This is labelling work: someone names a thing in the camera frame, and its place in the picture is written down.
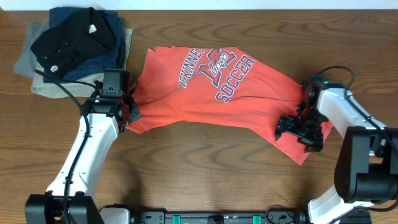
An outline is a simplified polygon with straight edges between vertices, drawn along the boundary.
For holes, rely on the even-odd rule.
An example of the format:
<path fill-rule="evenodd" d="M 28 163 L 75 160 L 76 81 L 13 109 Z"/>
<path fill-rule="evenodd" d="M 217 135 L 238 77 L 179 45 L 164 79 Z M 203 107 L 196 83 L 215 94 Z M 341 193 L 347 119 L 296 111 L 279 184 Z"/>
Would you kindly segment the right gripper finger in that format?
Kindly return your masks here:
<path fill-rule="evenodd" d="M 322 141 L 299 137 L 298 142 L 305 145 L 304 152 L 320 152 L 323 149 Z"/>
<path fill-rule="evenodd" d="M 295 116 L 281 116 L 277 123 L 274 135 L 275 141 L 278 141 L 283 133 L 289 133 L 291 135 L 297 135 L 297 128 L 295 127 L 297 118 Z"/>

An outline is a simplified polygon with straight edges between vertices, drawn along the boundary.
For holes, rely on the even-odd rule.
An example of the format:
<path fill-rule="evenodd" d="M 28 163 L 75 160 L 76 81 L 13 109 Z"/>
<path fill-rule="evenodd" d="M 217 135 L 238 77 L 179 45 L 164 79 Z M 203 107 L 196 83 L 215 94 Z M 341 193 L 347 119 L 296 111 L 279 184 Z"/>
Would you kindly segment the red soccer t-shirt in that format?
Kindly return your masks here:
<path fill-rule="evenodd" d="M 281 116 L 294 114 L 300 85 L 236 47 L 149 49 L 133 97 L 141 134 L 178 121 L 248 128 L 298 164 L 308 154 L 297 137 L 275 138 Z"/>

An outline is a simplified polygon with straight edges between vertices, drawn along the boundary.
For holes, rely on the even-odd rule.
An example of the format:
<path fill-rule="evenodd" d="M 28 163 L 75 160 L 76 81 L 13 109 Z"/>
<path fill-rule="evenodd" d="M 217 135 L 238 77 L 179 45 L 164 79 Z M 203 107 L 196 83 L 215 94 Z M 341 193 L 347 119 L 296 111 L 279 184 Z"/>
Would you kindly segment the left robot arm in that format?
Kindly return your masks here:
<path fill-rule="evenodd" d="M 27 223 L 134 223 L 125 205 L 98 210 L 97 182 L 112 143 L 138 115 L 133 85 L 104 83 L 80 106 L 82 116 L 75 142 L 55 180 L 44 194 L 32 194 L 25 204 Z"/>

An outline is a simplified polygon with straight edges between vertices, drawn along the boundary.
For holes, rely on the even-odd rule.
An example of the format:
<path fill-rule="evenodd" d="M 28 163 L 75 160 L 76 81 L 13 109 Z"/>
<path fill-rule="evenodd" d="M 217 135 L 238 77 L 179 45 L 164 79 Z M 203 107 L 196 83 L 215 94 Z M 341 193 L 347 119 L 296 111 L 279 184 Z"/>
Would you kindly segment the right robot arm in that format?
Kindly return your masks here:
<path fill-rule="evenodd" d="M 371 211 L 397 208 L 397 129 L 373 118 L 342 83 L 312 76 L 301 90 L 298 114 L 280 117 L 275 139 L 289 133 L 305 152 L 319 152 L 329 121 L 343 143 L 333 186 L 295 212 L 293 223 L 370 223 Z"/>

